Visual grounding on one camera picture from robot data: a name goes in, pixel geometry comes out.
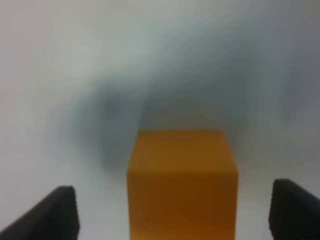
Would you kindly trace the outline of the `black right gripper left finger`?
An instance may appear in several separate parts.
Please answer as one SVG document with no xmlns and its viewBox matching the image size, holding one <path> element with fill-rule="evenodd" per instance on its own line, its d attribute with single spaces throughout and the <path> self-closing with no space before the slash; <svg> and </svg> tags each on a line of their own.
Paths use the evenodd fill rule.
<svg viewBox="0 0 320 240">
<path fill-rule="evenodd" d="M 76 240 L 80 233 L 76 190 L 59 186 L 0 232 L 2 240 Z"/>
</svg>

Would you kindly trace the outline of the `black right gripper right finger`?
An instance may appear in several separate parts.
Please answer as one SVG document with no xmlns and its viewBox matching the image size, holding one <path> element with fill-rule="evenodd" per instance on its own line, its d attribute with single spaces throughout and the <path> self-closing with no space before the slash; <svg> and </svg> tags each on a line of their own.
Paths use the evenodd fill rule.
<svg viewBox="0 0 320 240">
<path fill-rule="evenodd" d="M 320 199 L 290 179 L 276 179 L 268 224 L 274 240 L 319 240 Z"/>
</svg>

